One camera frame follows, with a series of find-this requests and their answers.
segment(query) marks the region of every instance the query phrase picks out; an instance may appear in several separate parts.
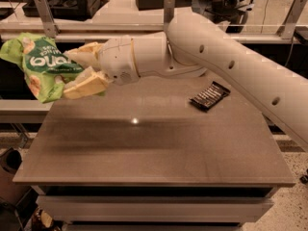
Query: metal bracket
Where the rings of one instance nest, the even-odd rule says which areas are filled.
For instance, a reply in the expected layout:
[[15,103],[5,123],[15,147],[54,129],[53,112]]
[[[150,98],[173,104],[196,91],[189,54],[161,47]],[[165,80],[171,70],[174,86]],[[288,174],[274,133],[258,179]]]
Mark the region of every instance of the metal bracket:
[[54,22],[53,15],[50,11],[47,0],[34,0],[38,9],[39,17],[42,21],[42,26],[44,28],[44,33],[50,37],[55,38],[59,33],[59,29]]
[[164,0],[164,32],[167,33],[167,27],[174,17],[175,0]]
[[307,3],[307,0],[294,0],[291,5],[288,14],[279,27],[277,35],[282,39],[291,39],[295,32],[296,24],[299,20],[299,17]]

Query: table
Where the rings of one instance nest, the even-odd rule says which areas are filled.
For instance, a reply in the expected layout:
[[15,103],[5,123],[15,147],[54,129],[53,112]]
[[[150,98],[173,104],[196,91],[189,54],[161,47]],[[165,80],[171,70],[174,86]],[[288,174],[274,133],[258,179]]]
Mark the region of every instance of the table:
[[[231,94],[204,113],[189,99],[212,81]],[[256,221],[279,188],[295,184],[262,114],[210,71],[55,102],[13,181],[32,185],[38,205],[71,224],[228,228]],[[98,230],[89,228],[81,230]]]

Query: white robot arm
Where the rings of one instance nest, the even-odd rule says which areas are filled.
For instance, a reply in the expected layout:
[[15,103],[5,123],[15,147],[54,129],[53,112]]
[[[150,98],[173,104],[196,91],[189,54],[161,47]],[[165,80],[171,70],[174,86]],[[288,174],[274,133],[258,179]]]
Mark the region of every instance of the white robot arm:
[[308,80],[231,39],[197,13],[175,16],[164,32],[109,40],[100,62],[119,85],[210,69],[308,151]]

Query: green plastic bag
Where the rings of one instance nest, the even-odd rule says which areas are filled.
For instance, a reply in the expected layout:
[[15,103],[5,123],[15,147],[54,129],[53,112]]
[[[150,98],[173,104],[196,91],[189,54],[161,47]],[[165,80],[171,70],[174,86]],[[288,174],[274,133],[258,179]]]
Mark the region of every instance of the green plastic bag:
[[29,33],[6,41],[0,58],[20,67],[29,89],[41,103],[60,99],[64,85],[84,70],[64,55],[52,38]]

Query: gray tabletop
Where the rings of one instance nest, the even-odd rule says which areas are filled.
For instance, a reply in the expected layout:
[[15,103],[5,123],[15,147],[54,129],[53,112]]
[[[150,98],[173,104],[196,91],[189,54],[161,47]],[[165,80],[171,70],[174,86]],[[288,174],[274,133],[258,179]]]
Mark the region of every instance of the gray tabletop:
[[[208,113],[189,99],[217,81],[231,94]],[[291,186],[262,114],[212,72],[110,85],[59,100],[14,182],[76,186]]]

